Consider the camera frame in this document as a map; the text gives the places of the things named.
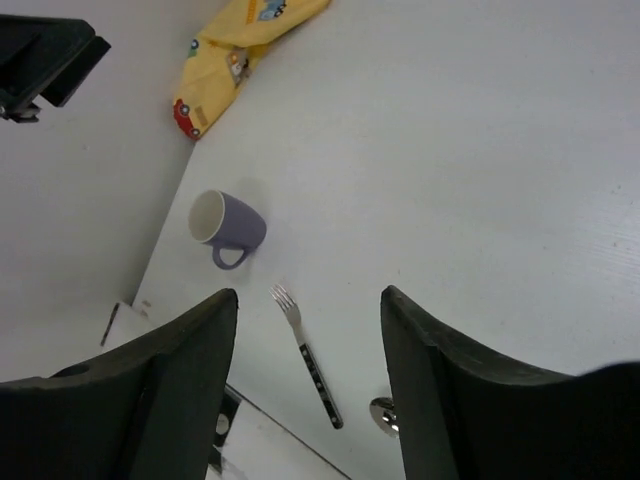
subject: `red car print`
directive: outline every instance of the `red car print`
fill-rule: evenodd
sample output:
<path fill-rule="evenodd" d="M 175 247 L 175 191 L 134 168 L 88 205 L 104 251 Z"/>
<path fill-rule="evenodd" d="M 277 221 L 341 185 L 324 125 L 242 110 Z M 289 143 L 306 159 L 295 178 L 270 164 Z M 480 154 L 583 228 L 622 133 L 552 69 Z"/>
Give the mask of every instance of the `red car print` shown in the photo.
<path fill-rule="evenodd" d="M 173 105 L 173 118 L 176 119 L 176 123 L 180 130 L 187 134 L 187 137 L 194 140 L 200 138 L 200 130 L 193 126 L 191 119 L 189 118 L 189 112 L 191 108 L 179 98 Z"/>

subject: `yellow cloth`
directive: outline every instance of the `yellow cloth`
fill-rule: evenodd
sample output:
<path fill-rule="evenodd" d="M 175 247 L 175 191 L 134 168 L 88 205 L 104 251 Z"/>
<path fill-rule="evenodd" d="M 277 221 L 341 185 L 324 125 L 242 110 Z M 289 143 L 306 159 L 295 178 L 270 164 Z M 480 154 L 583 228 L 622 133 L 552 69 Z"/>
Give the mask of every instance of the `yellow cloth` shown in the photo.
<path fill-rule="evenodd" d="M 283 33 L 330 0 L 231 0 L 191 42 L 173 116 L 194 140 L 235 100 L 246 79 Z"/>

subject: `white table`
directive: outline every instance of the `white table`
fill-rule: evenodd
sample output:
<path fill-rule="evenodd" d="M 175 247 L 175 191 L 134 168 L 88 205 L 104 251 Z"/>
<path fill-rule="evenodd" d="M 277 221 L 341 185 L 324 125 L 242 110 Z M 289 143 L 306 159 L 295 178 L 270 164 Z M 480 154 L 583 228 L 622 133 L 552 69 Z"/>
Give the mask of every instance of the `white table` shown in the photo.
<path fill-rule="evenodd" d="M 631 0 L 336 0 L 197 144 L 134 306 L 162 324 L 235 288 L 229 383 L 354 479 L 402 478 L 368 411 L 388 284 L 542 367 L 640 357 L 639 21 Z M 269 225 L 230 273 L 187 229 L 210 188 Z M 283 278 L 340 431 L 269 296 Z"/>

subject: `metal spoon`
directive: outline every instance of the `metal spoon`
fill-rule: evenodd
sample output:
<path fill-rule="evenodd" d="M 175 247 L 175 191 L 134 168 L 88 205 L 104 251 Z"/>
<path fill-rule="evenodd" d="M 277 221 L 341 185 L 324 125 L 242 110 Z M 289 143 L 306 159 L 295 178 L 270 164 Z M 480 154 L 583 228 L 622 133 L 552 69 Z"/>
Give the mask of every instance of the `metal spoon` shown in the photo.
<path fill-rule="evenodd" d="M 371 400 L 369 412 L 373 421 L 382 429 L 384 433 L 393 438 L 400 436 L 400 427 L 396 419 L 395 405 L 393 399 L 389 397 L 378 397 Z"/>

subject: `fork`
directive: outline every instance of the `fork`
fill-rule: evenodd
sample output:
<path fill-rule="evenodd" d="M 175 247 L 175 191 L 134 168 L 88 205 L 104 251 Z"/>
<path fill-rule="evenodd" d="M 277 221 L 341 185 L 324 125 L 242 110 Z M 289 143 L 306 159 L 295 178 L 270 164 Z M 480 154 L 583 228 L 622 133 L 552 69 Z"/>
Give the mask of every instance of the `fork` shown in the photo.
<path fill-rule="evenodd" d="M 320 394 L 320 399 L 322 400 L 324 409 L 329 415 L 329 419 L 331 420 L 333 428 L 342 428 L 344 425 L 342 417 L 340 416 L 340 413 L 336 408 L 336 404 L 333 401 L 333 398 L 331 398 L 331 393 L 329 393 L 327 384 L 322 377 L 322 373 L 320 373 L 318 363 L 316 362 L 313 353 L 311 353 L 309 344 L 304 337 L 304 332 L 302 331 L 302 316 L 300 315 L 300 308 L 298 307 L 298 304 L 293 298 L 291 298 L 289 292 L 287 292 L 282 285 L 274 285 L 269 289 L 269 293 L 271 293 L 273 299 L 282 309 L 282 311 L 284 312 L 284 316 L 287 317 L 287 321 L 293 329 L 293 335 L 296 337 L 296 342 L 298 342 L 298 347 L 300 348 L 302 358 L 304 359 L 304 362 L 307 365 L 307 370 L 309 370 L 311 378 L 313 379 L 313 383 L 315 384 L 316 389 Z"/>

